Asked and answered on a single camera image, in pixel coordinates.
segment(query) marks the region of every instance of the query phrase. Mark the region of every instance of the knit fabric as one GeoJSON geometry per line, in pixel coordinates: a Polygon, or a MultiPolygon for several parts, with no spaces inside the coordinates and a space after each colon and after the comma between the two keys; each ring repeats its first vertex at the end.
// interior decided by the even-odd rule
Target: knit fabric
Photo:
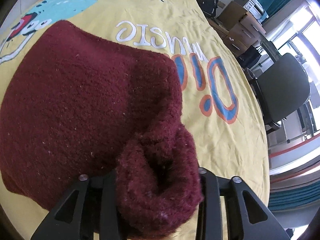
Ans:
{"type": "Polygon", "coordinates": [[[168,57],[52,25],[15,72],[0,110],[8,190],[50,210],[80,174],[116,168],[133,238],[168,235],[201,201],[195,145],[168,57]]]}

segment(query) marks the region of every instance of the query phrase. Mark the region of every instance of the office chair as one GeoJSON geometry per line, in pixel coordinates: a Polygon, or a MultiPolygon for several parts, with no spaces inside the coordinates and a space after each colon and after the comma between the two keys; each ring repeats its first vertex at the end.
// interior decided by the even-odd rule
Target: office chair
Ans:
{"type": "Polygon", "coordinates": [[[290,53],[284,54],[249,83],[256,92],[264,124],[271,127],[267,134],[281,128],[281,120],[296,111],[310,96],[308,75],[290,53]]]}

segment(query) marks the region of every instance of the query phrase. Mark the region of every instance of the yellow bedsheet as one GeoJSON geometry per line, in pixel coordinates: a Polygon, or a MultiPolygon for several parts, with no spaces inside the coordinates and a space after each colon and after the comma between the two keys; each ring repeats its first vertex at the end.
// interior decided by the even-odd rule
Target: yellow bedsheet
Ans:
{"type": "MultiPolygon", "coordinates": [[[[173,59],[183,90],[182,122],[194,136],[199,164],[217,176],[241,176],[268,203],[267,139],[259,105],[196,0],[37,2],[0,39],[0,102],[25,54],[61,19],[104,39],[173,59]]],[[[7,191],[1,179],[0,203],[26,240],[47,214],[31,199],[7,191]]],[[[197,214],[172,237],[194,240],[196,221],[197,214]]]]}

